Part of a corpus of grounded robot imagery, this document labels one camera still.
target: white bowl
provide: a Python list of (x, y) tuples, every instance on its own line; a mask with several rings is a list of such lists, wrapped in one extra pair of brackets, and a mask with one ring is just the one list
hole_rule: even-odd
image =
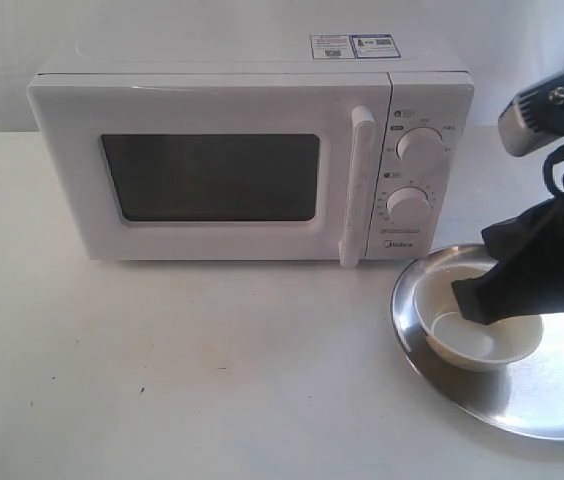
[(460, 314), (451, 283), (475, 278), (487, 269), (444, 268), (428, 274), (415, 291), (415, 309), (426, 341), (443, 360), (474, 372), (486, 372), (517, 362), (535, 351), (542, 340), (539, 315), (512, 317), (480, 325)]

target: white wall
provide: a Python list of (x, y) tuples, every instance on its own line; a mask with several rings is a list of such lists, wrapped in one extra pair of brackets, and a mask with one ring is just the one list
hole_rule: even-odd
[[(25, 87), (94, 1), (0, 0), (0, 130), (36, 128)], [(495, 123), (516, 91), (564, 68), (564, 0), (421, 3), (475, 80), (472, 123)]]

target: dial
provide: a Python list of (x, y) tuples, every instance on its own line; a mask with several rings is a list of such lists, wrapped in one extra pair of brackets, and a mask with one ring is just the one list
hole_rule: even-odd
[(397, 227), (415, 228), (426, 223), (431, 205), (424, 191), (406, 187), (394, 192), (386, 201), (389, 220)]
[(432, 128), (415, 128), (398, 142), (398, 157), (414, 171), (436, 168), (446, 158), (440, 134)]

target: stainless steel plate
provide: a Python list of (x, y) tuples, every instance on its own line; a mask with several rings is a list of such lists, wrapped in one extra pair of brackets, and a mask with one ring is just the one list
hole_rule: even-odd
[(462, 410), (511, 433), (564, 441), (564, 314), (544, 315), (544, 336), (526, 359), (487, 373), (461, 370), (426, 343), (413, 304), (418, 282), (450, 266), (494, 264), (481, 245), (450, 247), (407, 267), (391, 301), (397, 336), (413, 368)]

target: table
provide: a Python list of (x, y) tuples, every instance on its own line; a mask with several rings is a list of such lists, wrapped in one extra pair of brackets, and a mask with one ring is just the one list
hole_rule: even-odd
[[(542, 159), (468, 129), (435, 245), (546, 197)], [(411, 369), (405, 265), (90, 261), (40, 135), (0, 134), (0, 478), (564, 479)]]

